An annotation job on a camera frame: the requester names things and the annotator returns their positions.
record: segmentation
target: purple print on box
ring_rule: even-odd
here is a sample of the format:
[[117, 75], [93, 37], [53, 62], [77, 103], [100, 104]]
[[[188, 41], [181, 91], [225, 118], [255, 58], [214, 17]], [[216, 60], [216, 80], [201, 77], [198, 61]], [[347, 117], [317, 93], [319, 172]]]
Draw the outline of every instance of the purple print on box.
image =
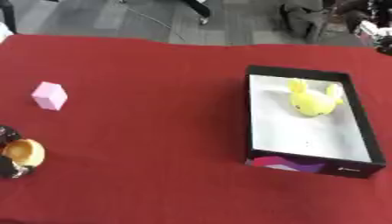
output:
[[250, 161], [253, 166], [265, 166], [295, 172], [318, 172], [325, 164], [297, 164], [282, 157], [257, 157]]

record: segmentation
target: round object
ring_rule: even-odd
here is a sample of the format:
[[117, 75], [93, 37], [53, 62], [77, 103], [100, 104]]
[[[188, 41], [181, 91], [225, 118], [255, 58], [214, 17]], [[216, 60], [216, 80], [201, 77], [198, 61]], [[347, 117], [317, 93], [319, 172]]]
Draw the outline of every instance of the round object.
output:
[[19, 139], [8, 143], [3, 150], [3, 155], [11, 158], [17, 165], [39, 166], [45, 158], [44, 147], [31, 139]]

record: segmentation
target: wheel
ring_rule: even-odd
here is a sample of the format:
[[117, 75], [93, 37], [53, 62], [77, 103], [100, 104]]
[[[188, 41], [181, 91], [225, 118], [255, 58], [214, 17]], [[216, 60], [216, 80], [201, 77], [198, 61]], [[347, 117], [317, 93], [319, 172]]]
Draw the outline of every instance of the wheel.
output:
[[208, 24], [208, 20], [209, 20], [208, 17], [201, 17], [201, 18], [199, 19], [199, 23], [200, 23], [201, 25], [206, 25], [206, 24]]

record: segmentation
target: chair leg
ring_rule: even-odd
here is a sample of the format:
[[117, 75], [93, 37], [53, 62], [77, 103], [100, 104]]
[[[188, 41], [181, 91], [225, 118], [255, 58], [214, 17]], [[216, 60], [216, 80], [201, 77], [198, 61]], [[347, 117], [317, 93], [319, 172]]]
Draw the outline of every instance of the chair leg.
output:
[[208, 22], [208, 19], [211, 17], [211, 10], [206, 7], [203, 3], [199, 3], [197, 0], [183, 0], [186, 4], [189, 5], [192, 9], [194, 9], [199, 15], [200, 24], [205, 25]]
[[17, 32], [17, 24], [15, 21], [14, 6], [8, 0], [0, 0], [0, 9], [3, 10], [4, 22], [14, 33]]

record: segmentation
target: yellow stuffed animal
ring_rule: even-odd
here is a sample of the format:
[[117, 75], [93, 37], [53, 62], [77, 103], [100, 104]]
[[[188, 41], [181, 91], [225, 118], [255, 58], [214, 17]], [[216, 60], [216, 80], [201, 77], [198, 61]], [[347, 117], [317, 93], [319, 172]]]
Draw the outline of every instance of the yellow stuffed animal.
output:
[[319, 91], [308, 90], [305, 80], [292, 79], [289, 81], [289, 89], [290, 103], [306, 116], [328, 115], [333, 112], [336, 105], [343, 103], [343, 88], [338, 84], [331, 84], [326, 93], [322, 94]]

